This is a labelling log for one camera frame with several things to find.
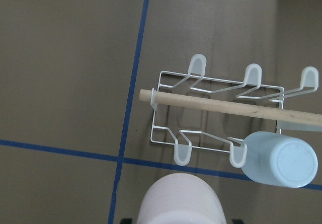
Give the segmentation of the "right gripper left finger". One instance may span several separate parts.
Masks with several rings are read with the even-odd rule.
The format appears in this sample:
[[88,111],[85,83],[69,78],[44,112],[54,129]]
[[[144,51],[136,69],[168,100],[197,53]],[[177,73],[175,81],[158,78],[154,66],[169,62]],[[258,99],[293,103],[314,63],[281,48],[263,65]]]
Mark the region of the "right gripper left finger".
[[123,218],[121,219],[121,224],[132,224],[131,218]]

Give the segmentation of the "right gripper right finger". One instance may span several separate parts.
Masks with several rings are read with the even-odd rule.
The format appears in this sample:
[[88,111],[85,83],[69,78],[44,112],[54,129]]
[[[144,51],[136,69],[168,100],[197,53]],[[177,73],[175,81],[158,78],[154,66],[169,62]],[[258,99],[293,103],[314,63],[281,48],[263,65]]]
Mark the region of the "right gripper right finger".
[[233,219],[232,220],[232,223],[233,224],[244,224],[243,220],[242,219]]

